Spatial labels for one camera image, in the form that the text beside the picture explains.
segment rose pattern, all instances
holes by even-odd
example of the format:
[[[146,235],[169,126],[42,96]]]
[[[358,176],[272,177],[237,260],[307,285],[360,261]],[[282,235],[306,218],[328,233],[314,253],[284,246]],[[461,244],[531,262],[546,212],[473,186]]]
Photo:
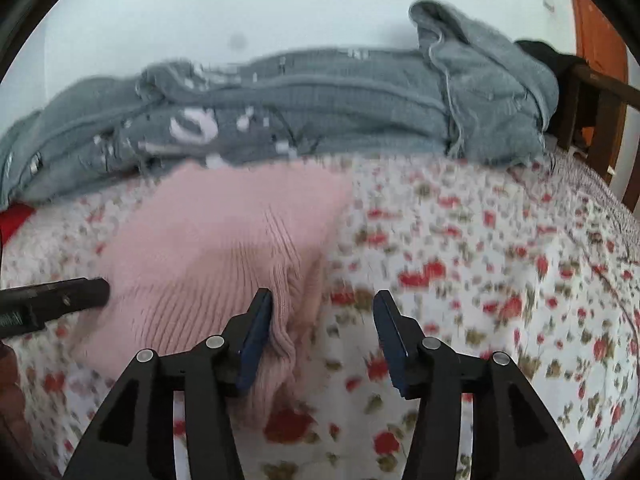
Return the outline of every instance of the rose pattern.
[[[640,418],[640,235],[608,189],[561,155],[509,171],[437,156],[321,161],[350,168],[353,203],[329,256],[300,398],[274,410],[261,433],[234,428],[245,476],[400,476],[417,403],[393,389],[378,345],[370,302],[386,288],[405,315],[456,351],[509,353],[585,478],[605,478]],[[2,286],[91,277],[105,244],[156,184],[131,180],[40,209],[5,250]],[[113,385],[69,358],[75,322],[68,316],[10,341],[34,455],[51,476],[64,471]],[[461,480],[470,475],[472,395],[462,401]],[[178,477],[185,479],[180,395],[174,419]]]

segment gray fabric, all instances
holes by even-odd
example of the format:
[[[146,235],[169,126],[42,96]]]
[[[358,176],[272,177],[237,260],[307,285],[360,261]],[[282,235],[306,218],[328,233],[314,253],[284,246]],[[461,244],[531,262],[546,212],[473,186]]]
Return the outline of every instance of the gray fabric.
[[[87,192],[185,157],[231,164],[335,152],[435,152],[487,164],[543,153],[553,73],[452,7],[410,8],[418,49],[186,61],[76,83],[0,139],[0,209]]]

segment metal rivet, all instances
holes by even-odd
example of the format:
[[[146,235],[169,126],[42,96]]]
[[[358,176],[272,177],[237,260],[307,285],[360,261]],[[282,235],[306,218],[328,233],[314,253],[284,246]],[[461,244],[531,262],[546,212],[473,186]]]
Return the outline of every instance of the metal rivet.
[[[440,340],[435,337],[425,337],[422,340],[422,346],[424,346],[427,350],[437,350],[440,348]]]
[[[209,339],[207,339],[206,345],[209,348],[220,348],[225,343],[225,338],[221,335],[212,335]]]
[[[141,350],[136,355],[136,359],[141,363],[149,362],[151,361],[151,359],[153,359],[153,357],[154,357],[154,351],[149,349]]]
[[[506,366],[511,361],[511,358],[504,352],[496,352],[494,354],[494,361],[500,366]]]

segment pink sweater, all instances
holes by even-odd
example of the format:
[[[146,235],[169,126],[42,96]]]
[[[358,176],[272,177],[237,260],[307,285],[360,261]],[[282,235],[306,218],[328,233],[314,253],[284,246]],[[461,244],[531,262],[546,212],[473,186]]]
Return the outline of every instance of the pink sweater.
[[[103,251],[111,298],[82,315],[75,357],[117,378],[140,349],[172,354],[222,332],[268,287],[270,344],[239,412],[264,424],[276,392],[294,385],[318,317],[325,253],[350,197],[350,178],[311,162],[182,166]]]

